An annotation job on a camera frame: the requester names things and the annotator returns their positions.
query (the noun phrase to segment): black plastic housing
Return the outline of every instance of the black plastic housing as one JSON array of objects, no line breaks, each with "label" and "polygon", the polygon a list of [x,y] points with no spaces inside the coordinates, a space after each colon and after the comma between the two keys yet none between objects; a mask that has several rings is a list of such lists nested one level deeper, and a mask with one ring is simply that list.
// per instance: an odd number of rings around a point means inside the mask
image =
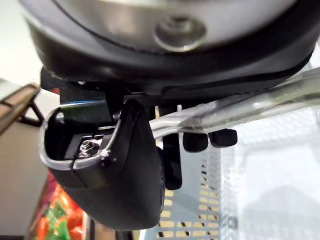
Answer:
[{"label": "black plastic housing", "polygon": [[267,27],[227,45],[198,53],[154,54],[90,32],[54,1],[21,4],[49,71],[67,81],[134,84],[138,92],[162,100],[263,91],[299,71],[320,34],[320,1],[299,0]]},{"label": "black plastic housing", "polygon": [[68,143],[59,141],[69,135],[70,143],[73,133],[65,131],[70,129],[68,126],[55,124],[55,116],[48,121],[44,134],[48,155],[42,161],[72,199],[88,215],[117,231],[148,229],[158,224],[164,201],[164,173],[142,106],[134,100],[124,104],[108,156],[78,159],[75,154],[72,159],[61,159]]}]

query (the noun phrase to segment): green object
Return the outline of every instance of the green object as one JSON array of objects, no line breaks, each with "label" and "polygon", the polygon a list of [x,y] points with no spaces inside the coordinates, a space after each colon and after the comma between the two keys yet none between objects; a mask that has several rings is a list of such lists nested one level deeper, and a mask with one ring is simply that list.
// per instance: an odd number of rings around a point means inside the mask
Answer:
[{"label": "green object", "polygon": [[66,220],[62,221],[59,224],[59,226],[57,226],[54,229],[54,232],[55,232],[55,234],[57,234],[57,235],[55,235],[56,236],[56,238],[54,238],[55,240],[71,240]]},{"label": "green object", "polygon": [[64,208],[61,206],[61,204],[59,203],[59,201],[55,201],[54,208],[52,209],[52,211],[56,219],[59,219],[66,215],[66,212]]}]

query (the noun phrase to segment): screw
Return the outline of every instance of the screw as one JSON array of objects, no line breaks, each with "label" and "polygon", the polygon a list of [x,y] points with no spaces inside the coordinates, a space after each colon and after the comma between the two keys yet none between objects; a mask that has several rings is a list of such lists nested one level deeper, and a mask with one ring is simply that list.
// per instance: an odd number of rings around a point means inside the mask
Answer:
[{"label": "screw", "polygon": [[99,150],[99,146],[101,143],[98,143],[96,140],[91,139],[91,140],[85,140],[79,150],[78,157],[79,158],[87,158],[90,157],[94,154],[96,154]]},{"label": "screw", "polygon": [[90,140],[85,140],[85,141],[81,144],[80,150],[81,150],[81,151],[90,150],[90,149],[93,148],[93,146],[94,146],[94,143],[93,143],[92,141],[90,141]]}]

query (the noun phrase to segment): metal frame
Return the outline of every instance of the metal frame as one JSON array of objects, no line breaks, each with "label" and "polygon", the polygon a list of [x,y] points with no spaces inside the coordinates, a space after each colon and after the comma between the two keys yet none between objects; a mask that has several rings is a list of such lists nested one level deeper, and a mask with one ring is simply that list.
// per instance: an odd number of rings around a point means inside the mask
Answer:
[{"label": "metal frame", "polygon": [[247,98],[230,97],[150,121],[155,139],[173,133],[208,134],[320,104],[320,67]]}]

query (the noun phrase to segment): red object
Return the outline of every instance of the red object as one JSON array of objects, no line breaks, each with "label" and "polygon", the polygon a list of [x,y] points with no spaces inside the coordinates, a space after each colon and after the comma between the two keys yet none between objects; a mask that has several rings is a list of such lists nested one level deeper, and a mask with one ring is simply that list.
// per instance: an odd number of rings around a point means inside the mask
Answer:
[{"label": "red object", "polygon": [[71,240],[82,240],[83,234],[84,234],[84,231],[82,230],[81,226],[76,226],[74,229],[69,231]]},{"label": "red object", "polygon": [[72,230],[75,227],[82,226],[83,211],[78,208],[72,214],[66,217],[68,230]]},{"label": "red object", "polygon": [[49,229],[49,220],[46,216],[44,216],[38,222],[38,226],[36,229],[37,240],[45,240],[48,229]]}]

